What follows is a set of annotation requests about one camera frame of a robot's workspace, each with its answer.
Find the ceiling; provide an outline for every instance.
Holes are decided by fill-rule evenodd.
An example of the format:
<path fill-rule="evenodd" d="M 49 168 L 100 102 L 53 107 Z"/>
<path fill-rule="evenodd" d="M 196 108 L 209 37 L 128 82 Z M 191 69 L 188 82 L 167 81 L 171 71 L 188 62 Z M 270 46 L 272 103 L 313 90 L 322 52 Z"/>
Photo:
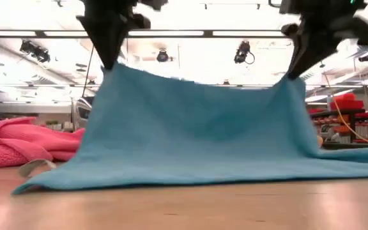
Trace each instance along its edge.
<path fill-rule="evenodd" d="M 161 12 L 153 12 L 139 4 L 136 12 L 151 19 L 152 29 L 274 29 L 298 22 L 298 17 L 279 15 L 267 0 L 170 0 Z M 83 30 L 76 20 L 84 6 L 79 0 L 0 0 L 0 30 Z M 368 8 L 359 15 L 368 19 Z M 22 39 L 0 38 L 0 92 L 4 100 L 68 102 L 82 95 L 87 67 L 88 80 L 100 84 L 103 79 L 101 61 L 89 39 L 31 39 L 47 49 L 51 60 L 39 63 L 20 52 Z M 286 38 L 248 39 L 255 61 L 234 64 L 234 55 L 242 39 L 238 38 L 129 38 L 123 44 L 128 65 L 164 77 L 176 77 L 203 84 L 274 84 L 288 68 L 293 44 Z M 165 49 L 172 61 L 155 60 Z M 352 74 L 368 67 L 358 57 L 356 41 L 345 40 L 339 52 L 311 68 L 305 75 L 308 84 L 324 84 L 323 74 L 331 79 Z M 250 55 L 247 61 L 253 61 Z M 39 84 L 44 87 L 19 87 Z M 93 96 L 97 88 L 86 95 Z M 318 91 L 311 87 L 310 93 Z"/>

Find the pink towel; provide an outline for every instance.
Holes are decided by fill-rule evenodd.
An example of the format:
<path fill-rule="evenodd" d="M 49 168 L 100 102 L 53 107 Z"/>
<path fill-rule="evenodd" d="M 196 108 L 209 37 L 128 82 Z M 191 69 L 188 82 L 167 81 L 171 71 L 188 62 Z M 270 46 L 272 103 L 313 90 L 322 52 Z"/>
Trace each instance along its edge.
<path fill-rule="evenodd" d="M 32 124 L 35 118 L 0 121 L 0 167 L 26 164 L 36 159 L 67 161 L 81 144 L 84 129 L 59 132 Z"/>

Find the white ceiling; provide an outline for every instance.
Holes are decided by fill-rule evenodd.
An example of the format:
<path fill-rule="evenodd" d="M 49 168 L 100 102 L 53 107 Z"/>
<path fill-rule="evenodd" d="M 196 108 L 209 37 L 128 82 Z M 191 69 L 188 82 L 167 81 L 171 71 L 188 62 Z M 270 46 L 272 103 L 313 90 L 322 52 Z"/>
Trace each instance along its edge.
<path fill-rule="evenodd" d="M 274 0 L 273 3 L 279 4 L 280 1 Z M 151 19 L 152 29 L 280 29 L 284 24 L 298 22 L 298 17 L 279 15 L 278 9 L 267 4 L 267 0 L 170 0 L 161 12 L 153 12 L 140 4 L 135 10 Z M 76 15 L 83 14 L 83 4 L 79 0 L 62 0 L 62 5 L 59 7 L 55 0 L 0 0 L 0 30 L 83 29 L 75 19 Z M 359 14 L 368 19 L 368 9 Z M 293 50 L 291 42 L 284 38 L 249 39 L 256 61 L 252 65 L 236 65 L 233 58 L 241 41 L 236 38 L 130 38 L 125 41 L 124 48 L 128 51 L 129 65 L 165 77 L 206 84 L 222 83 L 224 79 L 230 79 L 233 84 L 277 82 L 288 67 Z M 20 84 L 34 75 L 56 84 L 84 84 L 86 72 L 76 71 L 76 64 L 89 63 L 92 43 L 88 39 L 37 39 L 33 42 L 49 50 L 51 62 L 37 65 L 31 57 L 24 57 L 19 52 L 21 39 L 0 38 L 0 60 L 5 64 L 5 67 L 0 67 L 0 84 Z M 174 57 L 173 61 L 157 63 L 154 58 L 159 49 L 166 49 Z M 353 72 L 353 59 L 347 59 L 345 55 L 356 49 L 355 41 L 342 43 L 339 46 L 341 52 L 324 61 L 327 74 L 341 77 Z M 355 64 L 356 70 L 368 65 L 358 61 Z M 94 52 L 89 79 L 98 84 L 103 78 L 100 66 L 101 61 Z M 318 65 L 311 69 L 315 73 L 311 84 L 322 83 L 323 70 Z M 9 93 L 13 95 L 16 90 L 23 95 L 24 91 L 27 94 L 43 91 L 40 94 L 45 100 L 69 100 L 70 96 L 81 95 L 81 88 L 61 89 L 61 93 L 51 88 L 51 94 L 46 93 L 48 89 L 14 88 Z M 88 91 L 88 94 L 93 95 L 93 91 Z"/>

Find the cloth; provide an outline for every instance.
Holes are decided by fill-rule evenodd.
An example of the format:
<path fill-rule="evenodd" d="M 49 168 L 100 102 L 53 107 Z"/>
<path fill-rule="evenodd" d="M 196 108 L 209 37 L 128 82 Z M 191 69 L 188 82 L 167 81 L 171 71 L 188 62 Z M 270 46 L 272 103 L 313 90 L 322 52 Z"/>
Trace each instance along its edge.
<path fill-rule="evenodd" d="M 26 164 L 36 159 L 67 161 L 79 148 L 84 130 L 66 133 L 32 124 L 36 118 L 0 121 L 0 167 Z"/>
<path fill-rule="evenodd" d="M 74 158 L 13 191 L 368 177 L 368 149 L 320 151 L 305 84 L 245 90 L 115 65 Z"/>

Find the robotic arm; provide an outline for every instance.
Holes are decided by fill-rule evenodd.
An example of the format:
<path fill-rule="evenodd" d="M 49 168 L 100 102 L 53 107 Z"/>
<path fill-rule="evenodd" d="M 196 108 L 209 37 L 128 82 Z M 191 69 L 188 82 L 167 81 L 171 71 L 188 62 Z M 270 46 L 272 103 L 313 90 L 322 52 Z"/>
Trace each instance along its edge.
<path fill-rule="evenodd" d="M 160 10 L 168 0 L 81 0 L 85 16 L 79 17 L 104 67 L 111 70 L 123 40 L 131 29 L 149 29 L 150 21 L 134 14 L 138 3 Z M 364 0 L 282 0 L 281 14 L 301 15 L 301 23 L 285 25 L 281 31 L 294 43 L 287 75 L 299 77 L 304 71 L 334 52 L 345 38 L 358 38 L 368 45 L 368 23 L 354 17 L 364 9 Z"/>

